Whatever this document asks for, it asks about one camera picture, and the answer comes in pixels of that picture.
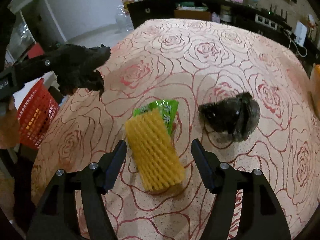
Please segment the person left hand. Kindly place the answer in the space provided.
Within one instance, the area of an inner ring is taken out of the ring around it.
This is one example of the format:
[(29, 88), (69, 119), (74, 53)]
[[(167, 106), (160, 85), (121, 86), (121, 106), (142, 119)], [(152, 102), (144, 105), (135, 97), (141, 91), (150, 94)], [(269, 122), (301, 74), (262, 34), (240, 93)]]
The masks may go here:
[(1, 116), (0, 125), (0, 149), (7, 150), (15, 147), (20, 141), (20, 124), (17, 118), (15, 99), (12, 96), (9, 103), (9, 111)]

